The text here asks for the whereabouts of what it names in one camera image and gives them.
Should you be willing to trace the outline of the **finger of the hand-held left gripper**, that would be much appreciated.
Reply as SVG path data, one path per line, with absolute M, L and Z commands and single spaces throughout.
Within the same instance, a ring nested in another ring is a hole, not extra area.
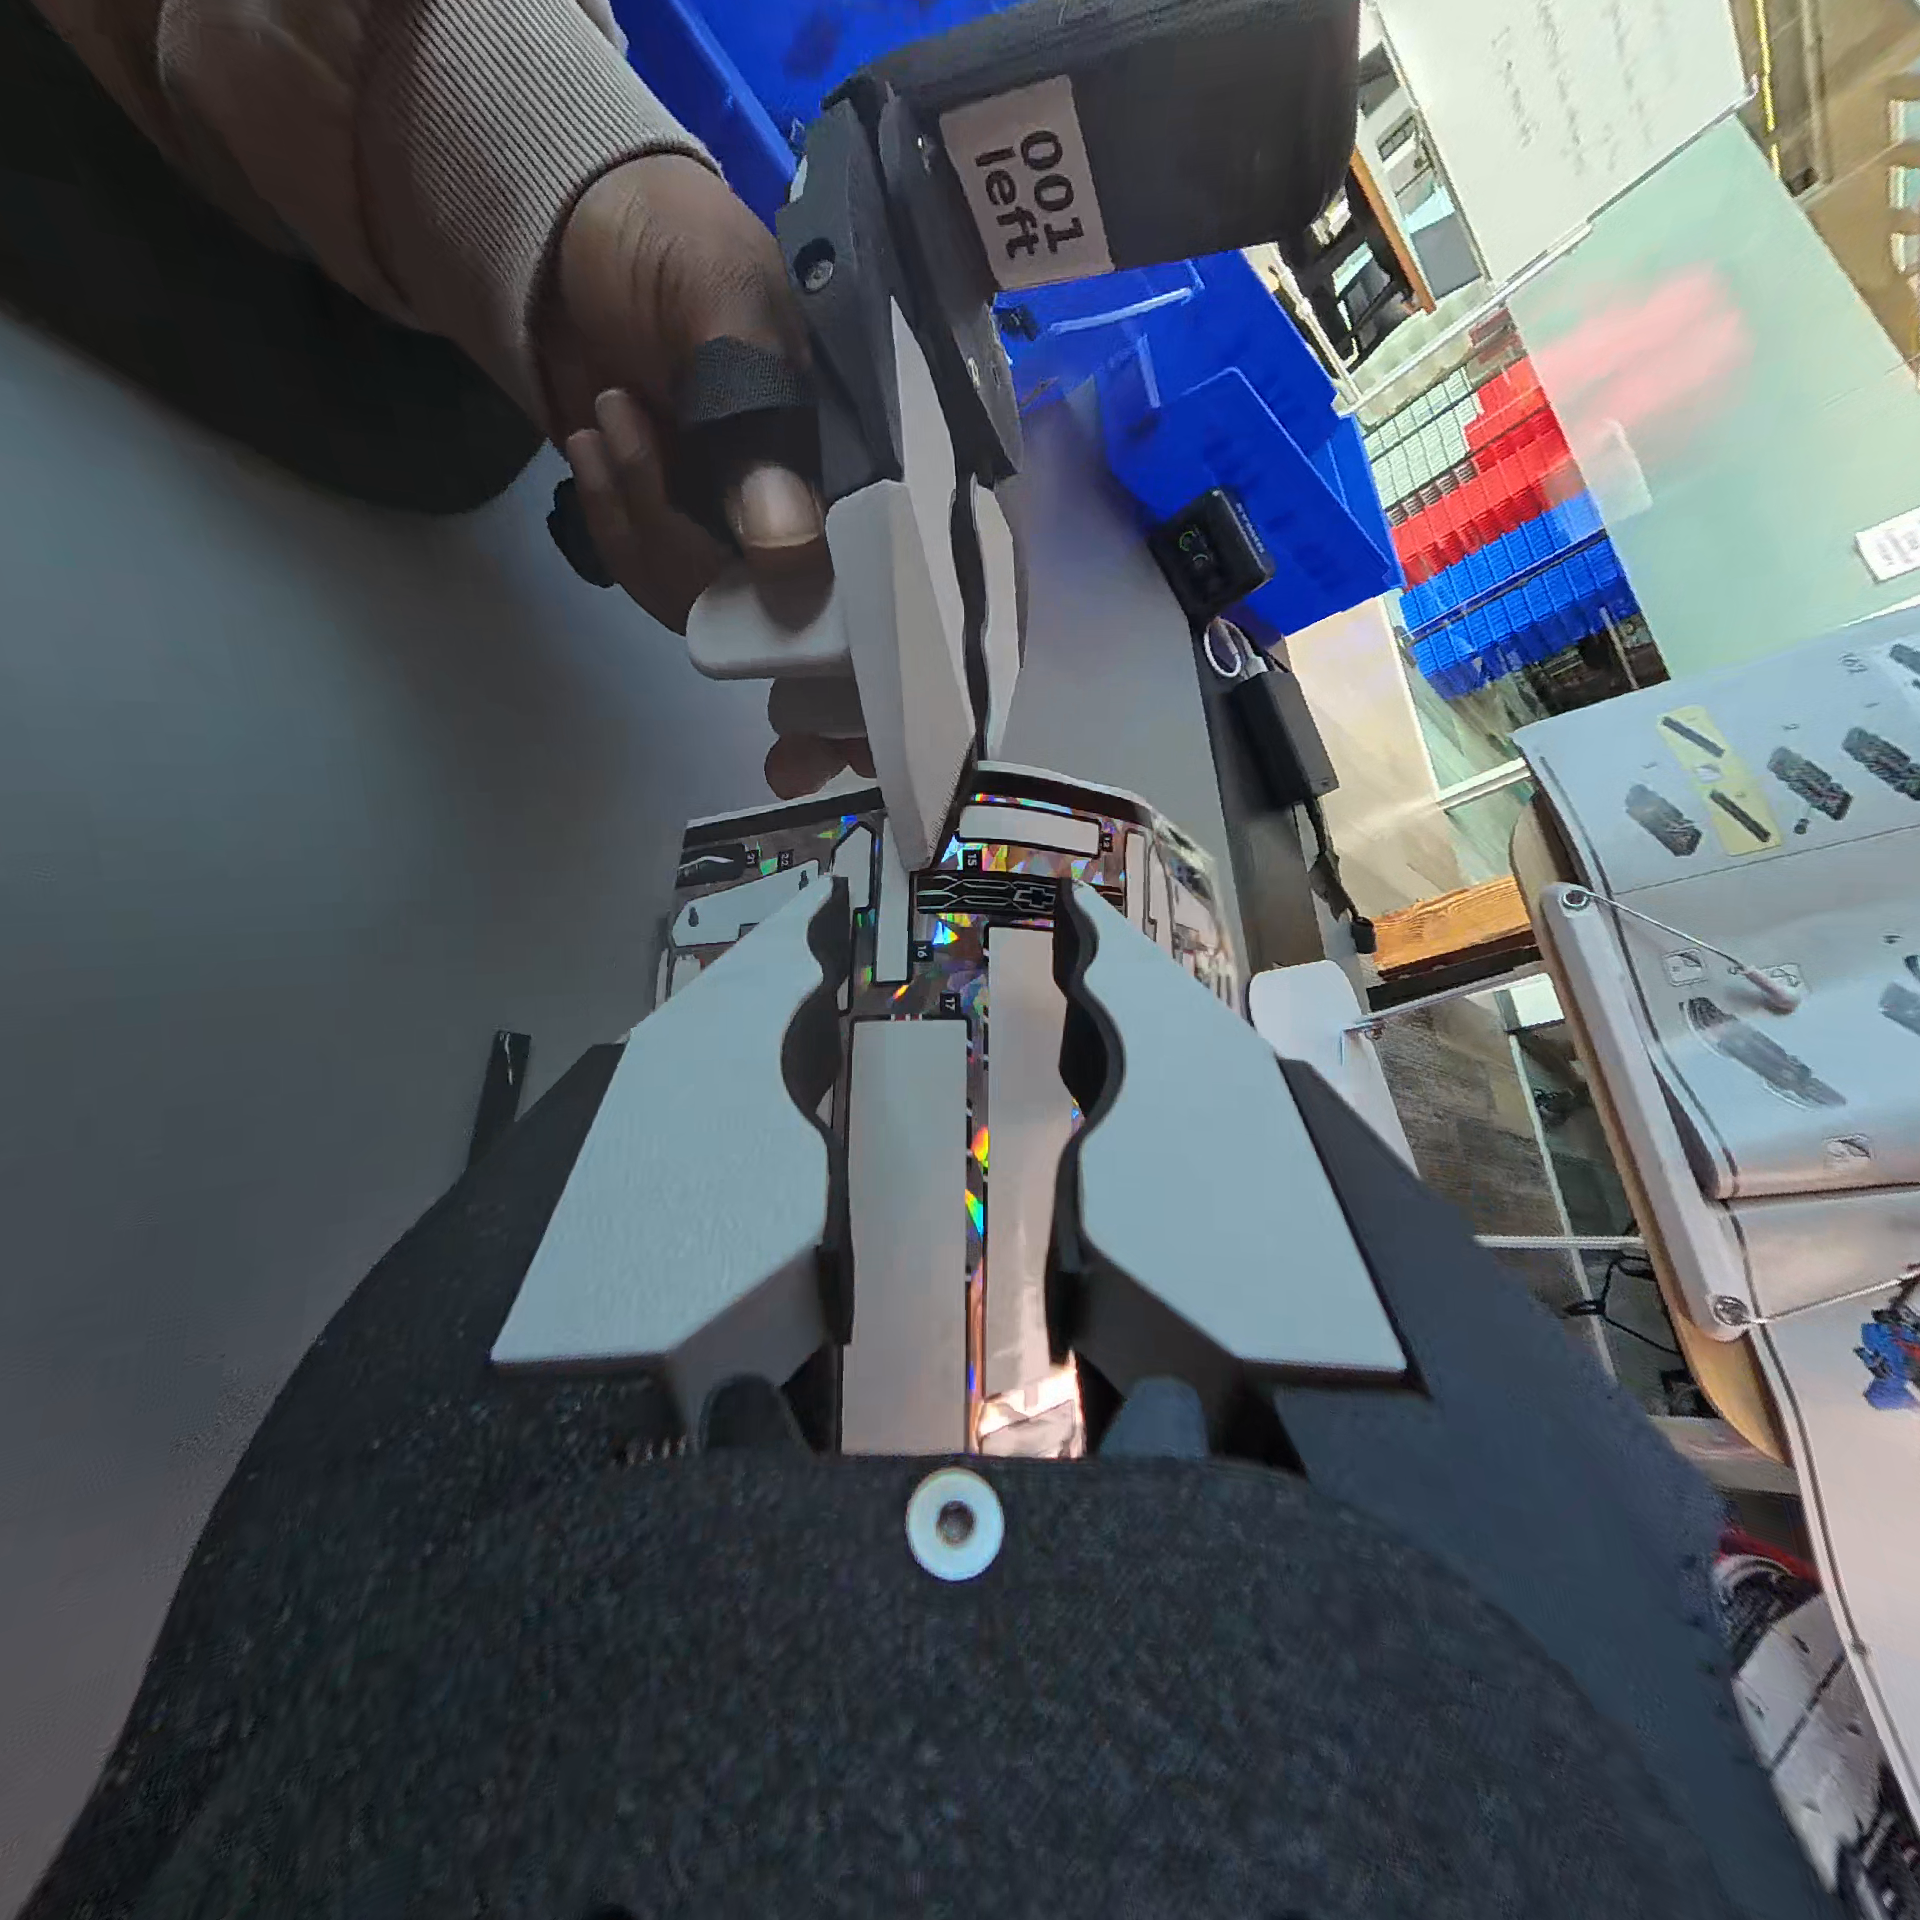
M 985 493 L 960 469 L 901 300 L 882 300 L 875 373 L 894 473 L 877 469 L 877 450 L 853 431 L 834 431 L 828 557 L 882 822 L 901 866 L 928 875 L 954 831 L 960 783 L 985 741 Z
M 987 487 L 960 487 L 960 597 L 975 758 L 1002 758 L 1024 674 L 1024 544 Z

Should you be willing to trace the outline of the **holographic sticker sheet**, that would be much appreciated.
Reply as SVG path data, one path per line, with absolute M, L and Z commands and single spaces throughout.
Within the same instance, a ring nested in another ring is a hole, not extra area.
M 1121 787 L 985 764 L 954 841 L 909 866 L 877 787 L 682 827 L 659 1002 L 806 886 L 851 893 L 842 1070 L 828 1104 L 851 1177 L 836 1454 L 1086 1454 L 1078 1362 L 1048 1350 L 1050 1179 L 1080 1104 L 1059 1077 L 1050 918 L 1100 893 L 1206 995 L 1242 995 L 1214 860 Z

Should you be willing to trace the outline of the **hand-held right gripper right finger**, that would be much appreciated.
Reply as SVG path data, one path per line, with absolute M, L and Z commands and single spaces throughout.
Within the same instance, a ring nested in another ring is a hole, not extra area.
M 1281 1061 L 1091 886 L 1050 918 L 1050 1362 L 1229 1403 L 1275 1381 L 1411 1375 Z

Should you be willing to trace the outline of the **small black device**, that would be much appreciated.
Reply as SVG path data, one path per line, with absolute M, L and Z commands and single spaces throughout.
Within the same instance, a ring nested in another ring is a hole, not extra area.
M 1145 528 L 1145 550 L 1191 626 L 1206 626 L 1275 587 L 1275 550 L 1226 487 L 1206 487 L 1166 523 Z

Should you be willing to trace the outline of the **person's left hand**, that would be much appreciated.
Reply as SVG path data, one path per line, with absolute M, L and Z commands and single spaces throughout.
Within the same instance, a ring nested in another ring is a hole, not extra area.
M 806 473 L 741 463 L 720 487 L 730 539 L 679 512 L 679 394 L 705 342 L 808 365 L 779 242 L 705 165 L 620 165 L 563 228 L 538 373 L 592 550 L 670 637 L 737 566 L 779 622 L 808 622 L 834 593 L 828 523 Z

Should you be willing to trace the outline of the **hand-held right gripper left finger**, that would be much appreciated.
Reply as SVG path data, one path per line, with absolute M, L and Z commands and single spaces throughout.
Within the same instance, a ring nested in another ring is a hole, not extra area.
M 818 881 L 631 1029 L 497 1369 L 656 1369 L 701 1424 L 716 1381 L 851 1350 L 842 981 L 851 886 Z

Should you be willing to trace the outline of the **person's left forearm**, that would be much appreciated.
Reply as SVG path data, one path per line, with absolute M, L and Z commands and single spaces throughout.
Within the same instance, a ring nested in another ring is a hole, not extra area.
M 39 0 L 35 18 L 220 212 L 395 323 L 459 342 L 530 425 L 548 254 L 576 199 L 712 152 L 576 0 Z

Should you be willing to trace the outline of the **white flat panel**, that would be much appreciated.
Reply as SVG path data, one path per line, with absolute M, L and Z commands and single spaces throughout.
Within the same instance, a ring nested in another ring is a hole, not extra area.
M 1318 1070 L 1328 1095 L 1340 1095 L 1340 1104 L 1366 1119 L 1406 1167 L 1417 1167 L 1381 1077 L 1379 1021 L 1333 962 L 1254 970 L 1242 1010 L 1280 1061 Z

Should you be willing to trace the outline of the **black power adapter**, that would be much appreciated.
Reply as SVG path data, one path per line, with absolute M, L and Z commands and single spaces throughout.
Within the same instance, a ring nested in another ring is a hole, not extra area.
M 1287 664 L 1240 676 L 1226 704 L 1275 810 L 1299 810 L 1333 790 L 1328 744 Z

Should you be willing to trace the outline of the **stack of red blue bins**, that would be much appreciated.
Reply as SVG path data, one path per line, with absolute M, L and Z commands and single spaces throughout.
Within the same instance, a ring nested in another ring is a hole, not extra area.
M 1411 674 L 1439 700 L 1534 682 L 1551 713 L 1662 682 L 1642 602 L 1546 376 L 1449 373 L 1366 431 Z

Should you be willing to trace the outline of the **wooden board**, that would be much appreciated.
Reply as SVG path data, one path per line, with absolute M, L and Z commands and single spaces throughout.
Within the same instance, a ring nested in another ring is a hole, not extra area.
M 1434 978 L 1469 962 L 1534 957 L 1534 913 L 1515 875 L 1379 913 L 1379 970 Z

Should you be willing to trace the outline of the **instruction booklet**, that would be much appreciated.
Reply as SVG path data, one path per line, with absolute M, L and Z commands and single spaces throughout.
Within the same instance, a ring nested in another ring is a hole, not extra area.
M 1914 612 L 1515 736 L 1601 893 L 1837 1641 L 1914 1819 Z

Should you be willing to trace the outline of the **thin black brick strip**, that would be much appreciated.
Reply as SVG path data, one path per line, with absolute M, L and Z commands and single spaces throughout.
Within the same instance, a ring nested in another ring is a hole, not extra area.
M 526 1095 L 530 1038 L 497 1029 L 488 1049 L 488 1077 L 471 1130 L 471 1167 L 493 1156 L 493 1144 L 516 1130 Z

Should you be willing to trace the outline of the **black padded cushion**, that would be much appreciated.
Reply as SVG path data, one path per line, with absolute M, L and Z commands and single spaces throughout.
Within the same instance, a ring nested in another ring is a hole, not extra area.
M 471 513 L 541 432 L 414 334 L 216 207 L 25 5 L 0 5 L 0 298 L 199 431 L 352 501 Z

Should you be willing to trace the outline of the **toy brick race car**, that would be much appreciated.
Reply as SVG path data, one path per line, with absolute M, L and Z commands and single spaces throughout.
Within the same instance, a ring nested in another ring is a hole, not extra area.
M 1920 1912 L 1920 1837 L 1824 1582 L 1731 1525 L 1712 1558 L 1739 1732 L 1824 1893 L 1859 1920 Z

